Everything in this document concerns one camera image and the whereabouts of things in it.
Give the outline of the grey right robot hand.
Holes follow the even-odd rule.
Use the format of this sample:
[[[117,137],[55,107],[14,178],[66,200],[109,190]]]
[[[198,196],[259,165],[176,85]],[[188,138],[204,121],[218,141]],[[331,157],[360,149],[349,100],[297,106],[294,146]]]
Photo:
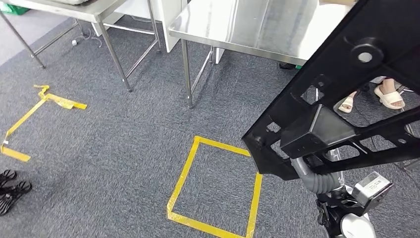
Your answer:
[[[304,162],[302,157],[291,159],[291,164],[295,169],[296,173],[298,174],[299,178],[302,180],[303,184],[307,188],[311,188],[312,186],[312,178],[313,172],[308,167],[308,165]]]

